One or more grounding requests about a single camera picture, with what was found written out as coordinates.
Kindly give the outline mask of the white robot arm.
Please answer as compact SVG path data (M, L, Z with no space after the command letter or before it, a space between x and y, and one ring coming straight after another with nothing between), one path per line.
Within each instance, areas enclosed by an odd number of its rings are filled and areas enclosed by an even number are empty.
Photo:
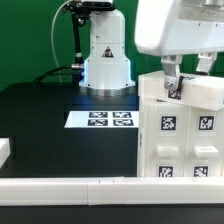
M125 55L125 17L113 0L81 0L91 22L90 54L79 86L96 94L135 86ZM159 56L164 87L179 87L184 55L202 56L198 70L210 66L224 51L224 0L138 0L134 42L137 50Z

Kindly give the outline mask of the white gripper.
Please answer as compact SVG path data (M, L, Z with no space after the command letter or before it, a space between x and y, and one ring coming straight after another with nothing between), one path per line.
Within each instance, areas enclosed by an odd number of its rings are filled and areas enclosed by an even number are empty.
M224 52L224 0L138 0L135 45L162 56L164 87L178 90L182 56L198 55L196 73L209 75Z

